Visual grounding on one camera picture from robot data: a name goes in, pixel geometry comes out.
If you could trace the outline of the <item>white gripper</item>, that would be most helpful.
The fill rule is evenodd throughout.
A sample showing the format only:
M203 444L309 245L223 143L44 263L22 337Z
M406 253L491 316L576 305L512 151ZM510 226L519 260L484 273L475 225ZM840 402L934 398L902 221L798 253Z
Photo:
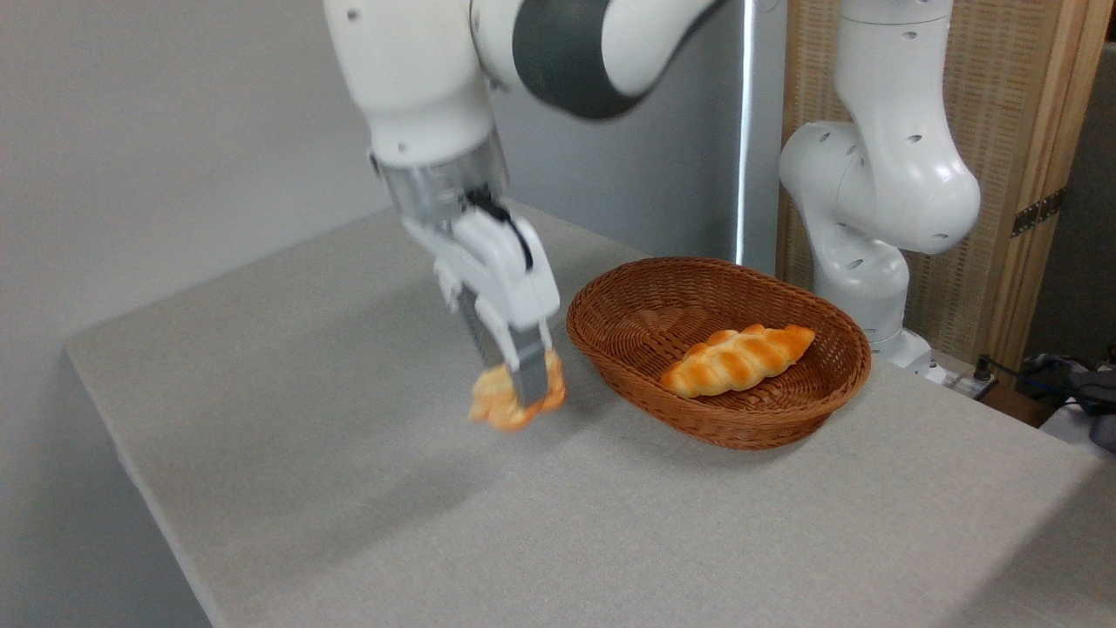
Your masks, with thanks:
M443 297L464 318L485 367L511 371L522 408L543 400L547 354L554 347L546 322L561 297L530 223L470 207L439 225L414 218L403 218L403 225L434 258Z

